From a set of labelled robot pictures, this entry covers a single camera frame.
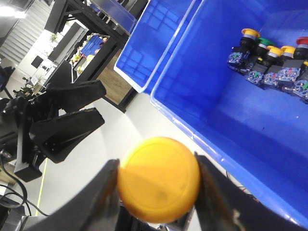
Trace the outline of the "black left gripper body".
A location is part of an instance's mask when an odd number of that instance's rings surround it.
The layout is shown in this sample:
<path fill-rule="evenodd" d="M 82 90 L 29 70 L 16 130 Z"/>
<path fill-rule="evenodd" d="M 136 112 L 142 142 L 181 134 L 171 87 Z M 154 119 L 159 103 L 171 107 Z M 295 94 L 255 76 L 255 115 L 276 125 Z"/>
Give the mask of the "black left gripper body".
<path fill-rule="evenodd" d="M 48 152 L 34 139 L 38 132 L 33 129 L 47 118 L 48 100 L 43 96 L 0 100 L 0 150 L 5 152 L 5 163 L 16 161 L 13 173 L 24 182 L 42 176 L 39 167 Z"/>

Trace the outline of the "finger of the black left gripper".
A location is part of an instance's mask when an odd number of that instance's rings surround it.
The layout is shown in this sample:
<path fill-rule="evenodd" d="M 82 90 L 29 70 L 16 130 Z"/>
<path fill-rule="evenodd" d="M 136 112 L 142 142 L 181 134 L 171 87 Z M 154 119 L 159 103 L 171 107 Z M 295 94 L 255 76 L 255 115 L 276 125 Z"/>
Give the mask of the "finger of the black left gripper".
<path fill-rule="evenodd" d="M 57 116 L 59 110 L 76 112 L 105 95 L 106 88 L 100 80 L 49 83 L 43 94 L 29 101 L 28 108 L 36 116 Z"/>
<path fill-rule="evenodd" d="M 54 163 L 64 161 L 87 136 L 104 124 L 96 108 L 68 113 L 32 124 L 30 139 Z"/>

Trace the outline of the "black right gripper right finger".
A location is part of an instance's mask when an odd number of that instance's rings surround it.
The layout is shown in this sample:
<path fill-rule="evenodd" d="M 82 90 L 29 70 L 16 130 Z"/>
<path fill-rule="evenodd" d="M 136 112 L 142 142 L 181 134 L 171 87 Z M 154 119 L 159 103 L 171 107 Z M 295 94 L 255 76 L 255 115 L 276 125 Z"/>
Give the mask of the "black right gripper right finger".
<path fill-rule="evenodd" d="M 194 204 L 203 231 L 299 231 L 301 227 L 265 207 L 194 153 L 201 185 Z"/>

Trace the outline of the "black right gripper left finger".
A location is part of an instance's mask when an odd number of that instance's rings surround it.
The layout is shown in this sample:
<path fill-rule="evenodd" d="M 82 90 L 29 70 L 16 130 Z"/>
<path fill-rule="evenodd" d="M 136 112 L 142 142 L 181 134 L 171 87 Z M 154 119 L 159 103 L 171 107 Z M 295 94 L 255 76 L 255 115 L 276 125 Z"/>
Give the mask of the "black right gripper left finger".
<path fill-rule="evenodd" d="M 92 181 L 63 207 L 26 231 L 113 231 L 119 215 L 117 173 L 119 159 L 111 159 Z"/>

